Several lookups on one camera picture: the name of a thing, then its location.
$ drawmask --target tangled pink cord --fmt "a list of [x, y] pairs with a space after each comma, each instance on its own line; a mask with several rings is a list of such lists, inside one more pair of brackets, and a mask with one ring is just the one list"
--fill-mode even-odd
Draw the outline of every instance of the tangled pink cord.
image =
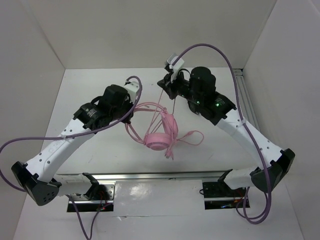
[[[161, 92], [161, 95], [160, 95], [160, 98], [158, 100], [158, 103], [155, 103], [155, 102], [152, 102], [152, 101], [149, 101], [149, 102], [143, 102], [143, 103], [140, 103], [136, 106], [136, 108], [134, 109], [134, 112], [154, 112], [153, 114], [153, 117], [152, 117], [152, 120], [151, 120], [151, 123], [146, 131], [146, 133], [144, 134], [144, 137], [141, 138], [139, 136], [139, 134], [137, 133], [137, 131], [134, 129], [134, 127], [131, 125], [131, 124], [125, 124], [125, 130], [126, 132], [129, 134], [129, 136], [134, 140], [136, 141], [137, 143], [140, 143], [140, 144], [143, 144], [143, 145], [146, 145], [146, 139], [147, 139], [147, 136], [149, 134], [153, 134], [155, 133], [160, 127], [161, 125], [163, 124], [162, 122], [162, 119], [159, 120], [157, 122], [157, 124], [153, 127], [153, 129], [151, 130], [152, 126], [154, 125], [154, 123], [156, 122], [157, 118], [159, 117], [159, 115], [161, 113], [165, 113], [167, 114], [168, 111], [167, 109], [160, 105], [160, 99], [162, 97], [162, 94], [163, 94], [163, 90]], [[176, 101], [173, 102], [173, 110], [172, 110], [172, 114], [174, 113], [175, 111], [175, 104], [176, 104]], [[189, 131], [187, 132], [187, 134], [185, 134], [183, 137], [180, 137], [180, 138], [177, 138], [176, 136], [174, 136], [174, 131], [173, 131], [173, 126], [170, 126], [170, 124], [168, 124], [168, 126], [170, 127], [170, 130], [171, 130], [171, 144], [170, 146], [166, 149], [166, 152], [165, 152], [165, 156], [167, 158], [174, 158], [174, 154], [173, 154], [173, 147], [178, 143], [178, 142], [183, 142], [183, 143], [186, 143], [186, 144], [189, 144], [189, 145], [193, 145], [193, 146], [198, 146], [200, 145], [205, 136], [202, 132], [198, 131], [198, 130], [192, 130], [192, 131]], [[194, 144], [194, 143], [190, 143], [190, 142], [187, 142], [185, 140], [183, 140], [184, 138], [192, 135], [193, 133], [200, 133], [202, 135], [202, 139], [199, 143], [197, 144]]]

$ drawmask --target white floor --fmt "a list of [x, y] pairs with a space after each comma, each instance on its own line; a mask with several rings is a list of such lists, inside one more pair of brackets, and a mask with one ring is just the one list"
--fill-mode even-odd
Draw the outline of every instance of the white floor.
[[[228, 69], [211, 71], [217, 78], [217, 91], [235, 101]], [[46, 135], [58, 135], [82, 104], [102, 95], [111, 84], [122, 85], [131, 75], [142, 80], [141, 102], [158, 100], [161, 90], [157, 81], [165, 74], [161, 68], [66, 70]], [[161, 103], [171, 109], [172, 102], [167, 97]], [[150, 117], [138, 113], [132, 119], [141, 134]], [[181, 135], [200, 130], [205, 134], [205, 141], [197, 147], [177, 145], [174, 161], [166, 159], [163, 152], [151, 151], [132, 141], [123, 124], [119, 124], [86, 142], [63, 164], [59, 173], [210, 171], [254, 164], [231, 137], [191, 113], [183, 99], [177, 100], [175, 117]], [[205, 210], [199, 189], [199, 180], [119, 184], [114, 212], [99, 215], [93, 239], [303, 239], [284, 183], [273, 191], [271, 213], [261, 225], [250, 225], [234, 209]], [[249, 212], [259, 214], [265, 204], [263, 194], [254, 189], [249, 197]], [[67, 202], [66, 197], [57, 197], [39, 207], [27, 197], [14, 239], [84, 239], [76, 214], [66, 213]], [[93, 215], [92, 212], [82, 214], [87, 230]]]

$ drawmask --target purple wire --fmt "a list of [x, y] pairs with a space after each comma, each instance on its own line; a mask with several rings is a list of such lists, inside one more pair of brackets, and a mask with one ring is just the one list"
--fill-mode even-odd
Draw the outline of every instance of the purple wire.
[[[237, 105], [237, 108], [238, 108], [238, 112], [239, 112], [239, 116], [240, 116], [240, 119], [241, 121], [243, 122], [244, 120], [244, 116], [241, 112], [241, 108], [240, 108], [240, 100], [239, 100], [239, 92], [238, 92], [238, 88], [237, 88], [237, 81], [236, 81], [236, 76], [235, 76], [235, 73], [233, 71], [233, 68], [231, 66], [231, 63], [230, 61], [228, 60], [227, 56], [217, 47], [211, 45], [211, 44], [207, 44], [207, 43], [199, 43], [199, 44], [195, 44], [195, 45], [192, 45], [190, 47], [188, 47], [186, 50], [184, 50], [175, 60], [174, 62], [172, 63], [172, 65], [174, 66], [178, 61], [179, 59], [182, 58], [183, 55], [185, 55], [187, 52], [189, 52], [191, 49], [194, 49], [196, 47], [209, 47], [209, 48], [212, 48], [214, 50], [216, 50], [223, 58], [224, 60], [226, 61], [229, 69], [230, 69], [230, 72], [231, 72], [231, 75], [232, 75], [232, 79], [233, 79], [233, 85], [234, 85], [234, 90], [235, 90], [235, 98], [236, 98], [236, 105]], [[238, 212], [238, 214], [245, 218], [249, 223], [251, 224], [260, 224], [262, 223], [268, 216], [269, 212], [270, 212], [270, 209], [271, 209], [271, 202], [272, 202], [272, 197], [271, 197], [271, 183], [270, 183], [270, 176], [269, 176], [269, 173], [268, 173], [268, 169], [267, 169], [267, 165], [266, 165], [266, 161], [265, 161], [265, 158], [259, 148], [259, 145], [255, 139], [255, 137], [253, 136], [253, 134], [251, 133], [250, 129], [248, 128], [247, 124], [246, 123], [243, 123], [243, 126], [244, 128], [246, 129], [247, 133], [249, 134], [251, 140], [253, 141], [253, 144], [260, 156], [260, 159], [261, 159], [261, 162], [262, 162], [262, 165], [263, 165], [263, 171], [264, 171], [264, 174], [265, 174], [265, 179], [266, 179], [266, 185], [267, 185], [267, 195], [265, 195], [265, 199], [266, 199], [266, 204], [265, 204], [265, 208], [263, 210], [263, 212], [256, 216], [256, 217], [248, 217], [247, 215], [247, 211], [246, 211], [246, 202], [247, 202], [247, 199], [248, 199], [248, 192], [249, 192], [249, 189], [250, 187], [248, 187], [246, 189], [246, 192], [245, 192], [245, 195], [244, 195], [244, 198], [243, 198], [243, 215], [240, 214], [239, 210], [238, 210], [238, 207], [239, 207], [239, 203], [236, 205], [236, 211]]]
[[84, 228], [84, 224], [83, 224], [83, 222], [82, 222], [82, 220], [81, 220], [81, 216], [80, 216], [80, 213], [79, 213], [79, 210], [78, 210], [78, 207], [77, 207], [75, 201], [72, 199], [72, 197], [71, 197], [70, 195], [66, 195], [66, 196], [69, 198], [69, 200], [71, 201], [71, 203], [72, 203], [72, 205], [73, 205], [73, 207], [74, 207], [74, 210], [75, 210], [76, 215], [77, 215], [77, 217], [78, 217], [78, 220], [79, 220], [80, 227], [81, 227], [81, 230], [82, 230], [82, 232], [83, 232], [83, 235], [85, 236], [86, 240], [91, 240], [91, 238], [92, 238], [92, 233], [93, 233], [93, 228], [94, 228], [94, 223], [95, 223], [95, 220], [96, 220], [98, 214], [101, 212], [101, 209], [105, 208], [106, 206], [110, 205], [111, 203], [106, 203], [104, 206], [100, 207], [100, 208], [97, 210], [96, 214], [94, 215], [94, 217], [93, 217], [93, 219], [92, 219], [91, 227], [90, 227], [90, 237], [88, 237], [88, 235], [87, 235], [87, 233], [86, 233], [86, 230], [85, 230], [85, 228]]
[[[96, 130], [93, 130], [93, 131], [88, 131], [88, 132], [84, 132], [84, 133], [77, 133], [77, 134], [72, 134], [72, 135], [67, 135], [65, 136], [66, 139], [70, 139], [70, 138], [76, 138], [76, 137], [80, 137], [80, 136], [85, 136], [85, 135], [89, 135], [89, 134], [96, 134], [98, 132], [101, 132], [103, 130], [106, 130], [106, 129], [109, 129], [111, 127], [113, 127], [114, 125], [122, 122], [124, 119], [126, 119], [135, 109], [135, 107], [137, 106], [140, 98], [141, 98], [141, 94], [142, 94], [142, 83], [141, 83], [141, 80], [139, 77], [137, 76], [130, 76], [126, 81], [129, 81], [131, 79], [136, 79], [138, 80], [138, 83], [139, 83], [139, 91], [138, 91], [138, 95], [137, 95], [137, 98], [136, 100], [134, 101], [134, 104], [133, 106], [130, 108], [130, 110], [123, 116], [121, 117], [119, 120], [111, 123], [110, 125], [108, 126], [105, 126], [105, 127], [102, 127], [102, 128], [99, 128], [99, 129], [96, 129]], [[19, 138], [15, 138], [15, 139], [12, 139], [10, 141], [7, 141], [5, 142], [1, 147], [0, 147], [0, 154], [1, 152], [3, 151], [3, 149], [11, 144], [11, 143], [14, 143], [14, 142], [18, 142], [18, 141], [24, 141], [24, 140], [62, 140], [64, 139], [63, 137], [61, 136], [55, 136], [55, 137], [47, 137], [47, 136], [30, 136], [30, 137], [19, 137]], [[12, 184], [6, 177], [5, 175], [3, 174], [3, 172], [1, 171], [0, 169], [0, 177], [9, 185], [11, 186], [12, 188], [16, 189], [16, 190], [19, 190], [21, 192], [25, 192], [25, 190], [23, 188], [20, 188], [20, 187], [17, 187], [15, 186], [14, 184]]]

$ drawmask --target purple cable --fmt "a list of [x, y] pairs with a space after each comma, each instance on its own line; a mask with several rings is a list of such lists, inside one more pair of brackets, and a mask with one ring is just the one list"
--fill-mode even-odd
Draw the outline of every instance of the purple cable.
[[[236, 98], [236, 105], [237, 105], [237, 108], [238, 108], [238, 112], [239, 112], [239, 116], [240, 116], [240, 119], [241, 121], [244, 120], [244, 116], [241, 112], [241, 108], [240, 108], [240, 100], [239, 100], [239, 92], [238, 92], [238, 88], [237, 88], [237, 81], [236, 81], [236, 76], [235, 76], [235, 73], [233, 71], [233, 68], [231, 66], [231, 63], [230, 61], [228, 60], [227, 56], [220, 50], [218, 49], [217, 47], [213, 46], [213, 45], [210, 45], [210, 44], [207, 44], [207, 43], [199, 43], [199, 44], [195, 44], [195, 45], [192, 45], [190, 47], [188, 47], [186, 50], [184, 50], [175, 60], [174, 62], [172, 63], [172, 65], [174, 66], [180, 58], [182, 58], [183, 55], [185, 55], [187, 52], [189, 52], [191, 49], [194, 49], [196, 47], [209, 47], [209, 48], [212, 48], [214, 50], [216, 50], [223, 58], [224, 60], [226, 61], [229, 69], [230, 69], [230, 72], [231, 72], [231, 75], [232, 75], [232, 79], [233, 79], [233, 85], [234, 85], [234, 90], [235, 90], [235, 98]], [[264, 171], [264, 174], [265, 174], [265, 179], [266, 179], [266, 185], [267, 185], [267, 195], [265, 195], [265, 199], [266, 199], [266, 204], [265, 204], [265, 208], [264, 210], [262, 211], [262, 213], [259, 215], [259, 216], [256, 216], [256, 217], [248, 217], [247, 215], [247, 211], [246, 211], [246, 202], [247, 202], [247, 199], [248, 199], [248, 192], [249, 192], [249, 189], [250, 187], [248, 187], [246, 189], [246, 192], [245, 192], [245, 195], [244, 195], [244, 198], [243, 198], [243, 215], [240, 214], [239, 210], [238, 210], [238, 207], [239, 207], [239, 203], [236, 205], [236, 211], [238, 212], [238, 214], [245, 218], [249, 223], [251, 224], [260, 224], [262, 223], [268, 216], [269, 212], [270, 212], [270, 209], [271, 209], [271, 201], [272, 201], [272, 197], [271, 197], [271, 183], [270, 183], [270, 176], [269, 176], [269, 173], [268, 173], [268, 169], [267, 169], [267, 165], [266, 165], [266, 161], [265, 161], [265, 158], [258, 146], [258, 143], [255, 139], [255, 137], [253, 136], [253, 134], [251, 133], [250, 129], [248, 128], [247, 124], [246, 123], [243, 123], [243, 126], [244, 128], [246, 129], [247, 133], [249, 134], [251, 140], [253, 141], [253, 144], [260, 156], [260, 159], [261, 159], [261, 162], [262, 162], [262, 165], [263, 165], [263, 171]]]
[[91, 222], [91, 227], [90, 227], [90, 237], [88, 237], [87, 233], [86, 233], [86, 230], [84, 228], [84, 224], [82, 223], [82, 220], [81, 220], [81, 216], [80, 216], [80, 213], [79, 213], [79, 210], [78, 210], [78, 207], [75, 203], [75, 201], [72, 199], [72, 197], [70, 195], [66, 195], [69, 200], [71, 201], [73, 207], [74, 207], [74, 210], [76, 212], [76, 215], [78, 217], [78, 220], [79, 220], [79, 223], [80, 223], [80, 227], [81, 227], [81, 230], [83, 232], [83, 235], [85, 236], [86, 240], [91, 240], [92, 238], [92, 233], [93, 233], [93, 228], [94, 228], [94, 223], [95, 223], [95, 220], [98, 216], [98, 214], [101, 212], [101, 209], [105, 208], [106, 206], [110, 205], [111, 203], [106, 203], [105, 205], [103, 205], [101, 208], [99, 208], [96, 212], [96, 214], [94, 215], [93, 219], [92, 219], [92, 222]]
[[[140, 98], [141, 98], [141, 93], [142, 93], [142, 83], [141, 83], [141, 80], [139, 77], [137, 76], [130, 76], [126, 81], [129, 81], [131, 79], [136, 79], [138, 80], [138, 83], [139, 83], [139, 91], [138, 91], [138, 95], [137, 95], [137, 98], [136, 100], [134, 101], [134, 104], [133, 106], [130, 108], [130, 110], [123, 116], [121, 117], [119, 120], [111, 123], [110, 125], [108, 126], [105, 126], [105, 127], [102, 127], [102, 128], [99, 128], [99, 129], [96, 129], [96, 130], [93, 130], [93, 131], [88, 131], [88, 132], [84, 132], [84, 133], [77, 133], [77, 134], [72, 134], [72, 135], [67, 135], [65, 136], [66, 139], [70, 139], [70, 138], [76, 138], [76, 137], [80, 137], [80, 136], [85, 136], [85, 135], [89, 135], [89, 134], [96, 134], [98, 132], [101, 132], [103, 130], [106, 130], [106, 129], [109, 129], [111, 127], [113, 127], [114, 125], [122, 122], [124, 119], [126, 119], [126, 117], [128, 117], [135, 109], [135, 107], [137, 106]], [[20, 137], [20, 138], [15, 138], [15, 139], [12, 139], [10, 141], [7, 141], [5, 142], [1, 147], [0, 147], [0, 154], [1, 152], [3, 151], [3, 149], [11, 144], [11, 143], [14, 143], [14, 142], [18, 142], [18, 141], [24, 141], [24, 140], [62, 140], [64, 139], [63, 137], [61, 136], [55, 136], [55, 137], [47, 137], [47, 136], [31, 136], [31, 137]], [[3, 174], [3, 172], [1, 171], [0, 169], [0, 177], [9, 185], [11, 186], [12, 188], [16, 189], [16, 190], [19, 190], [21, 192], [25, 192], [25, 190], [23, 188], [20, 188], [20, 187], [17, 187], [15, 186], [14, 184], [12, 184]]]

